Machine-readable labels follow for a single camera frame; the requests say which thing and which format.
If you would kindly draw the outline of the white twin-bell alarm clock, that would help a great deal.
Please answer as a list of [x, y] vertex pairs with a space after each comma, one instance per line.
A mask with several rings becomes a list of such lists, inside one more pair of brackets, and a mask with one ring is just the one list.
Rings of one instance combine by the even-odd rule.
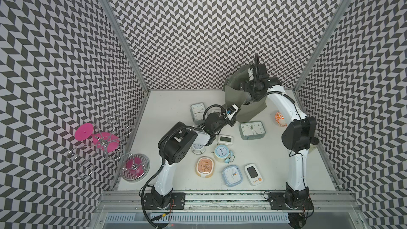
[[206, 151], [206, 146], [199, 143], [194, 143], [191, 148], [192, 152], [196, 155], [202, 155]]

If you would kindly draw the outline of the white orange-button digital timer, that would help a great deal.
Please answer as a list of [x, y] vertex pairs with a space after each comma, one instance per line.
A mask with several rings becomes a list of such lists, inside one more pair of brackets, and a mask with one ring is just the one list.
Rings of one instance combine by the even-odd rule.
[[257, 186], [259, 184], [262, 184], [264, 182], [264, 179], [257, 168], [257, 166], [254, 163], [248, 164], [244, 167], [244, 170], [247, 174], [247, 177], [249, 179], [249, 183], [252, 186]]

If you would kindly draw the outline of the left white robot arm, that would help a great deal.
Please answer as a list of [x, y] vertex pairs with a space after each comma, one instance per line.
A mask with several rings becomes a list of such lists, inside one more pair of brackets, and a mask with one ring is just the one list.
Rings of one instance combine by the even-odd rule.
[[173, 178], [176, 165], [183, 160], [187, 152], [194, 144], [209, 146], [223, 127], [233, 126], [236, 122], [237, 111], [227, 109], [221, 113], [212, 112], [205, 114], [202, 127], [193, 127], [177, 122], [159, 141], [159, 155], [162, 165], [154, 175], [157, 182], [154, 183], [152, 194], [164, 198], [173, 191]]

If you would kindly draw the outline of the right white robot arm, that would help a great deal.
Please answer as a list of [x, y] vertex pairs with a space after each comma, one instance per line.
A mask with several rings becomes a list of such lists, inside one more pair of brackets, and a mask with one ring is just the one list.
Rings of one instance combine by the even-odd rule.
[[285, 199], [288, 206], [294, 207], [309, 197], [306, 160], [310, 146], [316, 140], [316, 119], [307, 116], [298, 108], [294, 99], [286, 93], [281, 81], [269, 76], [265, 64], [251, 64], [248, 74], [249, 79], [242, 82], [240, 88], [250, 94], [253, 102], [268, 98], [287, 124], [282, 134], [282, 143], [289, 150], [289, 176]]

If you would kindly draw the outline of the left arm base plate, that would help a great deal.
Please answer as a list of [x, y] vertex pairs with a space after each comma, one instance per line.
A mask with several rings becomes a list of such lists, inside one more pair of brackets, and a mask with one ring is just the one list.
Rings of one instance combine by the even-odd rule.
[[186, 193], [172, 192], [166, 196], [157, 193], [147, 193], [144, 195], [143, 204], [146, 210], [184, 210]]

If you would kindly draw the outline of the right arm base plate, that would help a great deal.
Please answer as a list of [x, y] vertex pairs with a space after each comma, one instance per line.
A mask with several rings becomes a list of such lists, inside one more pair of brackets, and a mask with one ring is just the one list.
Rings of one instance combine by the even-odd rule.
[[314, 205], [307, 194], [303, 195], [286, 192], [268, 192], [266, 197], [272, 210], [299, 212], [314, 210]]

